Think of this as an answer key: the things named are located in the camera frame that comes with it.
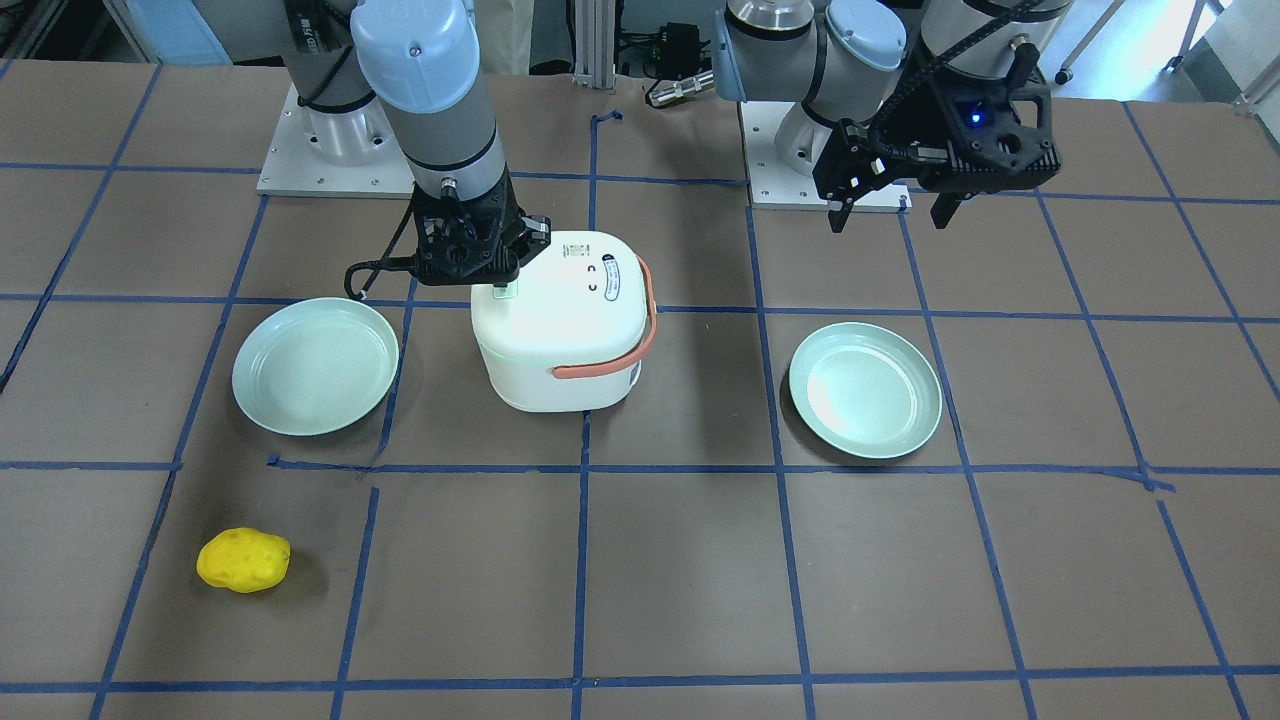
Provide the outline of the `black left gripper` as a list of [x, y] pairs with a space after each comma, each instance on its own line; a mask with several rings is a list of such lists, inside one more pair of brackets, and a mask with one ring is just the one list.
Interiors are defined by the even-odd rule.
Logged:
[[1033, 190], [1061, 170], [1050, 86], [1030, 76], [1006, 79], [933, 76], [896, 106], [865, 122], [844, 118], [812, 170], [828, 200], [828, 224], [842, 233], [852, 200], [901, 178], [937, 193], [936, 229], [946, 229], [965, 193]]

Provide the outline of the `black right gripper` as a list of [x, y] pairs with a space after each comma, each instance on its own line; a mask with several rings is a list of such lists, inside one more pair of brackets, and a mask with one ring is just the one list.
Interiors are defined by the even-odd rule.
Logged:
[[470, 200], [417, 187], [412, 211], [419, 236], [412, 275], [422, 284], [494, 284], [494, 299], [516, 299], [521, 268], [550, 245], [550, 219], [525, 213], [511, 184]]

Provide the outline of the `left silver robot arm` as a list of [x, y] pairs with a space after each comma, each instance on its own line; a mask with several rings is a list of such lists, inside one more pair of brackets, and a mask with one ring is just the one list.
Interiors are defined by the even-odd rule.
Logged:
[[878, 1], [727, 1], [712, 68], [721, 97], [787, 102], [778, 147], [841, 232], [901, 178], [943, 229], [980, 193], [1060, 173], [1041, 53], [1068, 1], [931, 1], [915, 40]]

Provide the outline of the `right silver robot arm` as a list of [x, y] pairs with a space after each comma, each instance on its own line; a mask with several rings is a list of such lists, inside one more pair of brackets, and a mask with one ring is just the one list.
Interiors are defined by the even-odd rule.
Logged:
[[[481, 73], [468, 1], [288, 1], [303, 67], [298, 109], [335, 124], [357, 120], [375, 150], [394, 138], [413, 178], [397, 232], [413, 228], [412, 254], [347, 268], [343, 290], [362, 299], [384, 272], [428, 286], [515, 284], [550, 243], [550, 222], [516, 197]], [[365, 274], [365, 286], [353, 278]]]

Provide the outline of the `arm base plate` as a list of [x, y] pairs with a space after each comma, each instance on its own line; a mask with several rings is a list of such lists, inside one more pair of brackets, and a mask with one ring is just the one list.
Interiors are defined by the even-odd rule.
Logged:
[[380, 102], [342, 114], [297, 104], [288, 88], [260, 170], [269, 196], [410, 199], [413, 177]]
[[765, 210], [827, 211], [812, 170], [829, 137], [796, 102], [739, 105], [751, 205]]

